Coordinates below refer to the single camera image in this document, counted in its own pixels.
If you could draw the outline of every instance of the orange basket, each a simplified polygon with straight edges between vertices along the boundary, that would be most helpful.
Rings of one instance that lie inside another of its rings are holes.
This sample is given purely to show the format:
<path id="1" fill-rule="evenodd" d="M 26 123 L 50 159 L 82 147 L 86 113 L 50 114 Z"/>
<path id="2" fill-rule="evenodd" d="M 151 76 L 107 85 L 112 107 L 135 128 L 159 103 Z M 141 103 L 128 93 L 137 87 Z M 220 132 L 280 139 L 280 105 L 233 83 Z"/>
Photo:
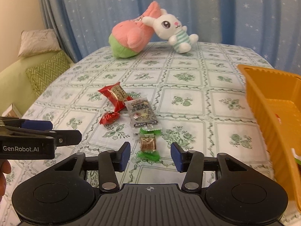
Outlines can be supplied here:
<path id="1" fill-rule="evenodd" d="M 301 176 L 292 148 L 301 155 L 301 76 L 238 65 L 246 78 L 246 98 L 270 153 L 276 181 L 301 212 Z"/>

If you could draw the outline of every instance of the green sofa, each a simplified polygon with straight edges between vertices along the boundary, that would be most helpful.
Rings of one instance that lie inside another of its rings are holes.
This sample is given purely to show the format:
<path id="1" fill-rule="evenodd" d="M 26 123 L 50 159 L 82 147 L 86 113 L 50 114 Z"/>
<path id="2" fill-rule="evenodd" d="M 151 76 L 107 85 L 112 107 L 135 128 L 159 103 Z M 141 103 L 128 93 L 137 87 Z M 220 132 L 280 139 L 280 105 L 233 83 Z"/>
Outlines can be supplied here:
<path id="1" fill-rule="evenodd" d="M 23 115 L 36 100 L 30 81 L 25 73 L 27 68 L 39 65 L 58 52 L 42 53 L 21 58 L 0 72 L 0 115 L 14 104 Z M 74 63 L 66 55 L 70 66 Z"/>

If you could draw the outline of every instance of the floral bedsheet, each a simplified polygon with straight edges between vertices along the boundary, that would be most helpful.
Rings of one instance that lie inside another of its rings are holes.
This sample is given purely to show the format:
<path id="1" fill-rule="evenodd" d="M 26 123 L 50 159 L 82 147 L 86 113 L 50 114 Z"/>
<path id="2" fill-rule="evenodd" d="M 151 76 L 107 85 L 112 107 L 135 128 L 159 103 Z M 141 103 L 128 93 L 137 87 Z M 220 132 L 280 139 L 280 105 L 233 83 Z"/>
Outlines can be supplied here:
<path id="1" fill-rule="evenodd" d="M 94 156 L 117 150 L 124 141 L 131 143 L 131 157 L 126 171 L 117 174 L 120 184 L 181 185 L 185 174 L 176 171 L 170 157 L 174 141 L 184 150 L 198 150 L 206 156 L 226 152 L 273 178 L 264 140 L 245 98 L 245 79 L 237 69 L 240 63 L 271 67 L 249 48 L 202 42 L 185 54 L 177 54 L 166 42 L 150 43 L 139 55 L 118 60 L 104 47 L 78 62 L 47 88 L 24 118 L 52 121 L 54 129 L 77 129 L 82 142 L 57 148 L 53 160 L 11 161 L 0 225 L 19 223 L 11 195 L 22 181 L 75 152 Z M 113 106 L 97 90 L 118 81 L 133 98 L 146 96 L 164 127 L 157 139 L 159 162 L 136 156 L 140 145 L 126 110 L 114 124 L 99 124 L 102 114 Z M 89 172 L 88 181 L 98 186 L 97 172 Z M 213 181 L 214 173 L 206 172 L 203 186 Z M 298 217 L 292 203 L 282 222 L 291 224 Z"/>

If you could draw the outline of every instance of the finger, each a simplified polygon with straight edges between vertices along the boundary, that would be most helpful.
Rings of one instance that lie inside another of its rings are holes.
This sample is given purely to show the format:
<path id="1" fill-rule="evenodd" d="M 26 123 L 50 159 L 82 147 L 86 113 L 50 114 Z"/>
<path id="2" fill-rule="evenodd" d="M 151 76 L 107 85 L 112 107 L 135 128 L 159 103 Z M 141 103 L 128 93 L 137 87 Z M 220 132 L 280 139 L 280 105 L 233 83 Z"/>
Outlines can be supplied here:
<path id="1" fill-rule="evenodd" d="M 0 172 L 6 173 L 6 174 L 11 173 L 11 165 L 8 160 L 4 161 L 4 163 L 1 166 Z"/>
<path id="2" fill-rule="evenodd" d="M 0 196 L 4 196 L 6 189 L 6 179 L 3 173 L 0 173 Z"/>

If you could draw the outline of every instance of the pink plush toy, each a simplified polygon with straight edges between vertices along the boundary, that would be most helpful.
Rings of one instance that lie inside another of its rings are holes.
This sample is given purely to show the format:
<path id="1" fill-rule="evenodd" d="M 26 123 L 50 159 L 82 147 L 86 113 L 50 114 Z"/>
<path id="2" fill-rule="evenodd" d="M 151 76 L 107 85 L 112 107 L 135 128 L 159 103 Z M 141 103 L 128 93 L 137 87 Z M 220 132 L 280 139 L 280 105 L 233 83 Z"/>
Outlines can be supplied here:
<path id="1" fill-rule="evenodd" d="M 137 55 L 149 43 L 154 34 L 152 27 L 142 23 L 144 16 L 158 18 L 161 16 L 160 5 L 153 1 L 138 18 L 126 20 L 115 25 L 109 36 L 112 54 L 117 58 Z"/>

